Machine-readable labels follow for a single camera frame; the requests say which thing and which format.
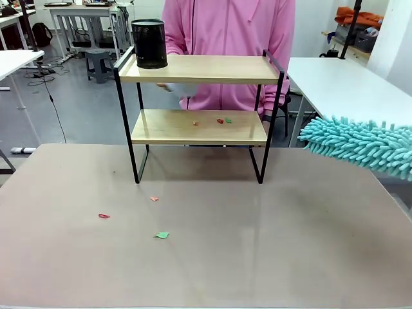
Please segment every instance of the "green paper scrap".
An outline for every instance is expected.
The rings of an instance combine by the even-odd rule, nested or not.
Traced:
[[[166,239],[169,235],[169,232],[160,232],[159,234],[154,235],[157,238]]]

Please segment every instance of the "person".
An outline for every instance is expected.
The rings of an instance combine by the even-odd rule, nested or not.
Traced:
[[[165,0],[167,54],[262,55],[268,49],[287,71],[295,24],[295,0]],[[279,105],[289,89],[285,80]],[[257,85],[202,84],[181,100],[184,109],[253,111]],[[269,120],[276,85],[264,86],[258,112]]]

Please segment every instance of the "black pole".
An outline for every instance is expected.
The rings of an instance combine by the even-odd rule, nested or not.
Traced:
[[[33,48],[33,52],[37,52],[37,45],[36,45],[36,41],[34,39],[34,35],[32,32],[32,27],[30,26],[30,21],[28,20],[28,14],[26,11],[26,1],[25,0],[19,0],[20,2],[20,7],[21,7],[21,11],[23,13],[23,19],[24,19],[24,23],[26,25],[26,29],[27,29],[27,34],[28,34],[28,39],[30,41],[30,44],[32,45]]]
[[[349,41],[350,41],[352,33],[355,29],[355,25],[356,25],[356,22],[358,20],[358,16],[359,16],[359,12],[361,11],[361,8],[362,8],[362,0],[356,0],[355,7],[353,8],[355,10],[355,15],[353,16],[353,21],[350,25],[349,33],[348,33],[348,36],[346,38],[345,45],[343,46],[342,55],[340,57],[340,59],[342,59],[342,60],[345,59],[346,52],[348,51]]]

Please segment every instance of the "storage shelf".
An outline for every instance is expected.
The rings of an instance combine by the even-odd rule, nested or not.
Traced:
[[[218,118],[232,123],[220,124]],[[143,109],[131,139],[133,144],[150,145],[259,146],[266,144],[267,135],[256,111]]]
[[[324,35],[325,37],[327,37],[330,32],[322,31],[322,35]],[[341,42],[340,40],[336,39],[336,37],[332,37],[332,41],[333,41],[333,42],[336,42],[337,44],[339,44],[339,45],[341,45],[341,46],[344,46],[344,44],[345,44],[344,42]],[[371,53],[366,53],[365,51],[362,51],[362,50],[354,47],[353,45],[349,45],[349,46],[348,46],[348,49],[349,49],[351,52],[353,52],[356,56],[365,58],[365,59],[367,59],[367,60],[369,60],[370,57],[371,57]]]
[[[148,70],[132,55],[120,70],[122,82],[193,84],[276,84],[279,74],[262,56],[168,55],[168,66]]]

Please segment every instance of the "hoodie sleeve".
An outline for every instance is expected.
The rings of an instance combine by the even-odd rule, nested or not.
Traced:
[[[167,54],[183,54],[186,51],[186,45],[182,26],[182,11],[178,0],[165,1],[162,19],[165,23]]]
[[[295,0],[279,0],[277,12],[275,12],[275,22],[272,27],[272,36],[269,41],[269,51],[287,72],[292,53],[292,43],[295,30]],[[285,102],[285,95],[288,92],[290,82],[283,81],[280,105]],[[265,86],[265,101],[263,107],[265,114],[271,115],[273,111],[276,85]]]

